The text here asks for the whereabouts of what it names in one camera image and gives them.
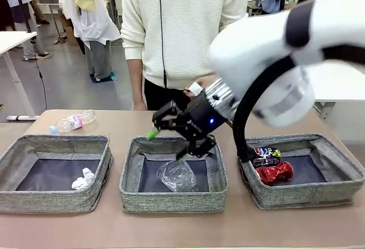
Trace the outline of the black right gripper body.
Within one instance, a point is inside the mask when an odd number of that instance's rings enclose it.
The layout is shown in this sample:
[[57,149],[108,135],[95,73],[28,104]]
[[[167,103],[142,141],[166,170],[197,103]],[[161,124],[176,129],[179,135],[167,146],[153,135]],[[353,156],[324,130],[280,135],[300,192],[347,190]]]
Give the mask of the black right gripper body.
[[184,93],[179,93],[173,100],[180,110],[175,119],[175,131],[189,141],[204,139],[227,122],[208,102],[205,91],[193,100]]

